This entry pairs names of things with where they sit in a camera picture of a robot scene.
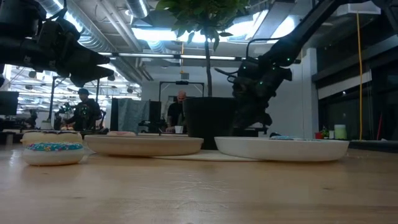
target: wooden table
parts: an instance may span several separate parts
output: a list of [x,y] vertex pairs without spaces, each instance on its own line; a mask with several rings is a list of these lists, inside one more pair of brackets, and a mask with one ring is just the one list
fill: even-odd
[[0,150],[1,224],[398,223],[398,155],[202,162],[91,155],[31,167]]

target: man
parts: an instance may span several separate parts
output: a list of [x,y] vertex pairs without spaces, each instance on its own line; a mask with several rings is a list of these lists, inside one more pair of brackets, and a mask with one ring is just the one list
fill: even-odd
[[187,98],[187,93],[180,90],[177,95],[177,102],[172,103],[167,112],[167,132],[174,130],[174,126],[183,125],[185,119],[182,111],[182,102]]
[[73,128],[75,131],[93,129],[95,121],[102,117],[100,106],[94,99],[88,98],[90,94],[88,90],[81,88],[78,94],[81,102],[77,104],[73,117],[66,120],[65,123],[71,124],[74,122]]

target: white plate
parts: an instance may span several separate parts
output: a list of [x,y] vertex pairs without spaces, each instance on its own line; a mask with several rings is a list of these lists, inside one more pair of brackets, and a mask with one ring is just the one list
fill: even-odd
[[320,162],[342,158],[348,141],[275,140],[268,138],[215,137],[218,150],[231,156],[272,161]]
[[179,156],[197,153],[203,139],[162,136],[87,135],[85,141],[95,152],[120,156]]

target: tree trunk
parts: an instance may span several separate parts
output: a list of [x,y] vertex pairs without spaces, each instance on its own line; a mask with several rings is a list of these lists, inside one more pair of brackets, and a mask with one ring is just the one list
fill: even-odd
[[205,53],[206,53],[206,74],[207,74],[207,95],[209,97],[213,96],[213,83],[211,82],[211,71],[210,71],[210,50],[209,50],[209,41],[208,41],[208,34],[207,28],[205,29]]

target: black planter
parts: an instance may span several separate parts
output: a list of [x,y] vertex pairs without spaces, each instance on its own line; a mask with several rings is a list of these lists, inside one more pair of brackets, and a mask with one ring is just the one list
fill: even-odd
[[216,136],[232,136],[236,102],[233,98],[198,97],[183,102],[188,135],[203,138],[202,149],[217,150]]

